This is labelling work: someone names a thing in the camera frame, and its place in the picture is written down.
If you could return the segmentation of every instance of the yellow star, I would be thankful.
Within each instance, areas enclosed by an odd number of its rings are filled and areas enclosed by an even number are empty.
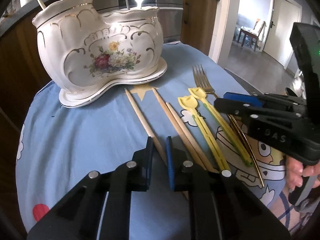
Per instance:
[[[144,95],[147,91],[152,90],[153,88],[158,89],[156,87],[150,86],[148,83],[147,84],[142,84],[142,85],[136,85],[133,87],[133,89],[130,90],[131,94],[138,94],[138,97],[142,101],[144,98]]]

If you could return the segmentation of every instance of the spoon head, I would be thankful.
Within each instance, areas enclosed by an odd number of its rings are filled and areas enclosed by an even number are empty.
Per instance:
[[[198,106],[197,99],[193,96],[185,96],[183,98],[178,98],[179,104],[183,109],[195,109]]]
[[[202,88],[188,88],[188,90],[196,99],[206,98],[207,96]]]

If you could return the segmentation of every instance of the white wall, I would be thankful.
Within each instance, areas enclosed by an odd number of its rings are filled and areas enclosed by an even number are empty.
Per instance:
[[[309,23],[311,22],[312,11],[305,0],[294,0],[302,6],[302,19],[301,22]],[[237,24],[240,26],[247,26],[250,28],[254,27],[256,19],[262,19],[266,21],[267,27],[269,28],[270,22],[268,21],[268,14],[270,9],[270,0],[240,0],[238,20]],[[297,61],[292,55],[289,61],[287,69],[295,73],[298,69]]]
[[[235,32],[239,0],[220,0],[218,6],[220,12],[216,16],[209,57],[225,68]]]

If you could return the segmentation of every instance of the yellow flower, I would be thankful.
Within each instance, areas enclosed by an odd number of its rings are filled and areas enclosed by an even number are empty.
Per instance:
[[[113,42],[111,42],[110,44],[109,44],[109,49],[110,50],[113,50],[113,51],[116,51],[116,50],[118,50],[118,46],[120,45],[120,42],[119,41],[117,41],[117,42],[115,42],[115,41],[113,41]]]

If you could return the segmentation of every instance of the silver screw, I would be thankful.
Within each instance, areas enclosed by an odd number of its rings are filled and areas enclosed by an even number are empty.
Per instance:
[[[184,161],[183,162],[183,166],[190,168],[193,166],[193,162],[192,161]]]
[[[137,163],[134,161],[129,161],[127,162],[127,167],[128,168],[134,168],[135,166],[137,166]]]
[[[90,179],[94,179],[96,177],[98,177],[99,173],[97,171],[90,171],[89,172],[89,178]]]
[[[229,178],[231,176],[231,171],[223,170],[221,174],[222,176]]]

